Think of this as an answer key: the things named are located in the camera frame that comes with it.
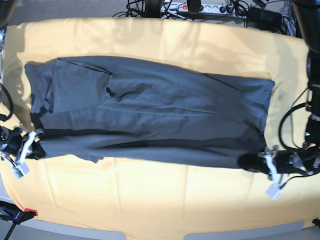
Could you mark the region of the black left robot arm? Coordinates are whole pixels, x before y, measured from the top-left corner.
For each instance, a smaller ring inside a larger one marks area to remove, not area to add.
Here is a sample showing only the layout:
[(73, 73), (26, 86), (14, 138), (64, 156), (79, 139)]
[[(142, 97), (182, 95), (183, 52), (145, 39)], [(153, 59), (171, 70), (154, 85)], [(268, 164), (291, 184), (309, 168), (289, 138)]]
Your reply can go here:
[[(242, 156), (238, 164), (246, 170), (270, 175), (272, 170), (279, 174), (299, 174), (302, 177), (320, 172), (320, 2), (318, 0), (294, 0), (292, 6), (302, 38), (309, 48), (306, 72), (307, 90), (312, 94), (306, 102), (293, 106), (281, 119), (278, 138), (284, 150), (276, 148), (257, 154)], [(310, 112), (301, 148), (287, 146), (282, 138), (282, 127), (294, 111), (305, 108)]]

